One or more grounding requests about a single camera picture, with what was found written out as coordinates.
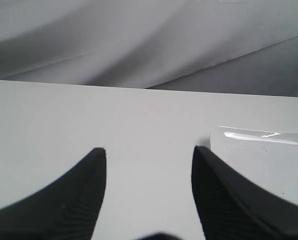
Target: white surface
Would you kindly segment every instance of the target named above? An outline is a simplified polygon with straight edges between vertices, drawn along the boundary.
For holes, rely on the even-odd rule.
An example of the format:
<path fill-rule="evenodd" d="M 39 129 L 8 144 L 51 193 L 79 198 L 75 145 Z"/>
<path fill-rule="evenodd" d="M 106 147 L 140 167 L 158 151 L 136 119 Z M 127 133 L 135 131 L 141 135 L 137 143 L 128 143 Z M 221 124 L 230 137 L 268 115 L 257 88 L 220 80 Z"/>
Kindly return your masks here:
<path fill-rule="evenodd" d="M 298 133 L 298 98 L 0 81 L 0 208 L 105 147 L 93 239 L 201 240 L 191 158 L 217 126 Z"/>
<path fill-rule="evenodd" d="M 147 88 L 294 37 L 298 0 L 0 0 L 0 79 Z"/>
<path fill-rule="evenodd" d="M 298 133 L 219 127 L 211 150 L 270 193 L 298 205 Z"/>

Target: white table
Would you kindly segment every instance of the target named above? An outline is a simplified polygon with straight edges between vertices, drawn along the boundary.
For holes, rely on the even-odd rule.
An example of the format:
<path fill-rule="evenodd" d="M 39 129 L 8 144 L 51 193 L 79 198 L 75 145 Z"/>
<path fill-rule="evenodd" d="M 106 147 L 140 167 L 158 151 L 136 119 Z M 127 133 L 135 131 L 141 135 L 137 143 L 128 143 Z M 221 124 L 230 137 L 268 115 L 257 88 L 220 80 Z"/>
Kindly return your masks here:
<path fill-rule="evenodd" d="M 298 133 L 298 98 L 0 81 L 0 208 L 104 147 L 93 239 L 201 240 L 191 158 L 217 126 Z"/>

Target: white fabric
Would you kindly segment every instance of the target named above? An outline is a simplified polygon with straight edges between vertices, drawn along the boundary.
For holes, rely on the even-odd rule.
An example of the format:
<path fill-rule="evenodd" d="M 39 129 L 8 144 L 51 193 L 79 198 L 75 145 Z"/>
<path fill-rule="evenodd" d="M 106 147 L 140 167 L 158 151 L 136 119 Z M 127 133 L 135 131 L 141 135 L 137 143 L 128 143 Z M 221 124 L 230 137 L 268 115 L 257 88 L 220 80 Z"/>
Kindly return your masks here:
<path fill-rule="evenodd" d="M 147 88 L 298 36 L 298 0 L 0 0 L 0 79 Z"/>

